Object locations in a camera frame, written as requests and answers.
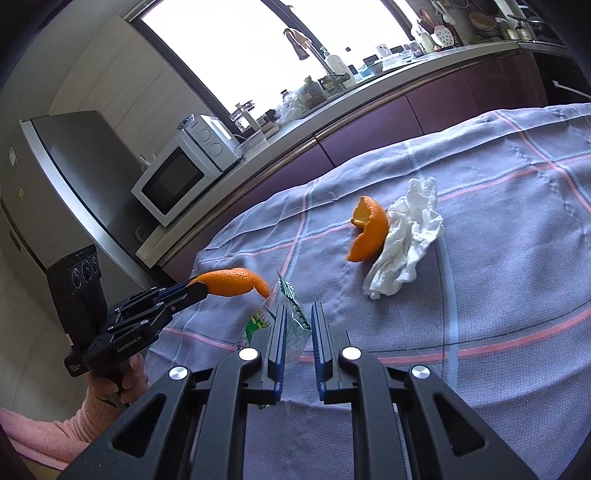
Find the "countertop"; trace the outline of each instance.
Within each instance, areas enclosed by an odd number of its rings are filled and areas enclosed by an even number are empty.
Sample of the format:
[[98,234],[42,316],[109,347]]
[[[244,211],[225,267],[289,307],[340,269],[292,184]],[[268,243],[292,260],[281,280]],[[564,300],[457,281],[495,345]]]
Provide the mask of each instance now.
[[336,98],[307,117],[281,127],[266,143],[248,152],[244,159],[225,174],[209,191],[191,204],[173,223],[166,228],[158,226],[150,235],[137,256],[149,267],[156,265],[166,253],[202,218],[219,205],[226,196],[244,184],[248,179],[263,170],[265,166],[293,148],[301,145],[324,127],[353,112],[367,103],[392,92],[397,88],[432,74],[438,70],[504,51],[540,51],[568,56],[562,46],[538,42],[503,41],[458,47],[442,52],[434,52],[416,59],[411,64],[364,81],[350,92]]

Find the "plastic bag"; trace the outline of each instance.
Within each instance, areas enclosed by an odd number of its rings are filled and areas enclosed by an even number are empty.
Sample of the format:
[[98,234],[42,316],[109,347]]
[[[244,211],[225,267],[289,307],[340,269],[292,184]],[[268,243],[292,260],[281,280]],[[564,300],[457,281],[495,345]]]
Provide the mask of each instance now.
[[276,294],[266,299],[263,306],[248,319],[235,343],[239,350],[250,346],[254,332],[267,328],[275,322],[277,306],[282,303],[290,304],[291,311],[287,318],[287,337],[285,339],[285,365],[287,366],[300,359],[310,339],[311,327],[293,285],[285,281],[281,275],[279,275],[278,283],[279,288]]
[[293,120],[304,118],[307,109],[303,105],[295,92],[289,92],[283,98],[277,108],[275,108],[275,118],[279,125],[285,125]]

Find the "white tissue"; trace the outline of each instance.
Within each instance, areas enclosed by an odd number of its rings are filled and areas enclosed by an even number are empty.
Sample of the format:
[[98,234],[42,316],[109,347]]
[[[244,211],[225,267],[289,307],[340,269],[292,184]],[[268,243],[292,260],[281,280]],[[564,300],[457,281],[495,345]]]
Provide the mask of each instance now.
[[417,278],[417,262],[444,233],[443,218],[435,211],[435,179],[411,179],[409,184],[407,195],[388,208],[389,232],[384,249],[363,282],[363,293],[373,300],[394,295],[403,283]]

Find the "window frame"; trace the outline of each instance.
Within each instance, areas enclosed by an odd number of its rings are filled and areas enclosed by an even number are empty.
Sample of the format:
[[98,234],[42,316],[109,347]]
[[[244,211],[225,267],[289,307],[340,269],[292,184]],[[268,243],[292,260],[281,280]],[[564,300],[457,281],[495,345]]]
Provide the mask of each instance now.
[[[193,91],[201,98],[205,105],[212,111],[212,113],[219,118],[228,130],[233,135],[238,135],[240,138],[240,129],[230,120],[230,113],[222,105],[219,99],[213,92],[199,79],[194,71],[170,48],[167,43],[160,38],[160,36],[146,24],[142,17],[152,10],[156,5],[164,0],[145,0],[136,5],[125,16],[129,24],[142,35],[162,57],[170,64],[170,66],[181,76],[181,78],[193,89]],[[271,12],[273,12],[288,28],[295,28],[301,31],[306,37],[312,41],[312,45],[320,51],[323,47],[318,38],[310,31],[298,16],[292,12],[289,5],[283,3],[281,0],[259,0],[265,4]],[[408,37],[409,41],[413,38],[410,34],[412,23],[402,9],[393,0],[380,0],[386,9],[392,14],[394,20],[400,25],[403,32]]]

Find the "microwave knob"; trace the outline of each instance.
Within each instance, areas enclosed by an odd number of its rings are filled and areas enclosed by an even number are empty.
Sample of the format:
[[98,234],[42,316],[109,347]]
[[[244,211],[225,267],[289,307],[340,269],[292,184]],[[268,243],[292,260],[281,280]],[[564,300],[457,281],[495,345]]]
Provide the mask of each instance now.
[[209,137],[211,136],[212,135],[209,132],[209,130],[201,130],[197,133],[197,140],[200,142],[206,142],[207,140],[209,140]]
[[214,143],[209,147],[209,152],[212,156],[217,157],[220,153],[222,153],[222,146],[219,143]]

